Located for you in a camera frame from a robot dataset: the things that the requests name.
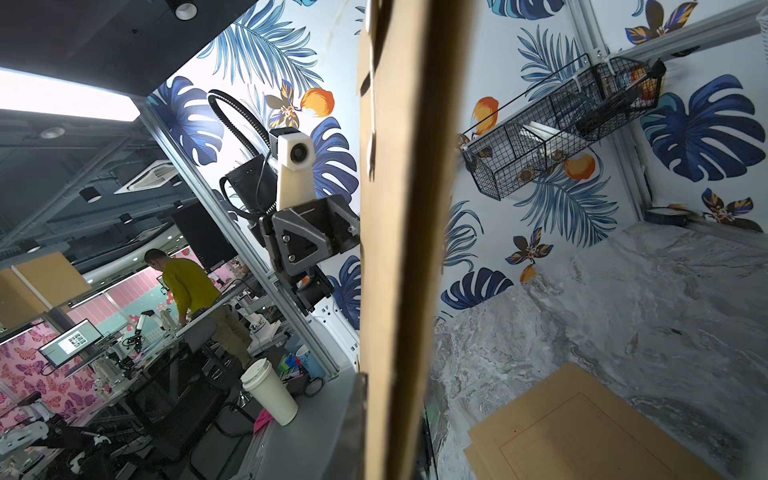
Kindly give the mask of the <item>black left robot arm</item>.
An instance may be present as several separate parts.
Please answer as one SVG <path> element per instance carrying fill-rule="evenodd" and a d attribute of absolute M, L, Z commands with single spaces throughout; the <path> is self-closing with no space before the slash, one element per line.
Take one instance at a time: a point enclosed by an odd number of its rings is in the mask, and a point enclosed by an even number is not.
<path fill-rule="evenodd" d="M 266 129 L 240 101 L 217 89 L 207 101 L 253 158 L 223 176 L 244 204 L 229 206 L 249 221 L 280 284 L 307 315 L 333 293 L 319 264 L 360 243 L 360 220 L 339 194 L 319 197 L 314 141 L 294 127 Z"/>

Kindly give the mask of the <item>brown kraft file bag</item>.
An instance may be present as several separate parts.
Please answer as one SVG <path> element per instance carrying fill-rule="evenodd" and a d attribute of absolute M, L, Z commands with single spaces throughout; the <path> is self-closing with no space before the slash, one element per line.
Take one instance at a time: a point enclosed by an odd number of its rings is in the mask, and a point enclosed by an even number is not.
<path fill-rule="evenodd" d="M 358 93 L 368 479 L 408 479 L 415 466 L 474 13 L 470 1 L 366 7 Z"/>

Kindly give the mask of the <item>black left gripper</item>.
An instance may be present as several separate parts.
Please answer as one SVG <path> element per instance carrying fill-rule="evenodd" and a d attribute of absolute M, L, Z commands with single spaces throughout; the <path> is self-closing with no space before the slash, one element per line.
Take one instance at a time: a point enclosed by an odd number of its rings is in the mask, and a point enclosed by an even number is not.
<path fill-rule="evenodd" d="M 280 284 L 304 315 L 332 295 L 319 264 L 360 244 L 360 219 L 340 195 L 273 210 L 260 231 Z"/>

